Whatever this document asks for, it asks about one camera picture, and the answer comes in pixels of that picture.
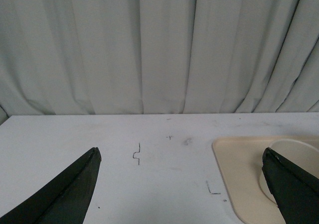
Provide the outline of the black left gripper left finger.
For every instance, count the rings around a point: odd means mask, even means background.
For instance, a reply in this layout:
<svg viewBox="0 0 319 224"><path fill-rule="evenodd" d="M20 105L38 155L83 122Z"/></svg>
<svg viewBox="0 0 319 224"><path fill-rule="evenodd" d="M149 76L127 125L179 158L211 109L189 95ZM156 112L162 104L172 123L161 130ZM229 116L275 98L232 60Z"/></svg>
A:
<svg viewBox="0 0 319 224"><path fill-rule="evenodd" d="M98 179L101 153L89 149L31 197L0 218L2 224L82 224Z"/></svg>

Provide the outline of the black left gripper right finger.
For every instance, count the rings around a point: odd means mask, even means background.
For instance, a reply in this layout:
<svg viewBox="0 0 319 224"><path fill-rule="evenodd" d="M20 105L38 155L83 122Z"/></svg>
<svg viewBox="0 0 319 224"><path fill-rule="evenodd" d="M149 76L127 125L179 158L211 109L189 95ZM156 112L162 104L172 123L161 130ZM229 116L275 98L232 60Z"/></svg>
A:
<svg viewBox="0 0 319 224"><path fill-rule="evenodd" d="M319 179L271 148L262 156L262 172L287 224L319 222Z"/></svg>

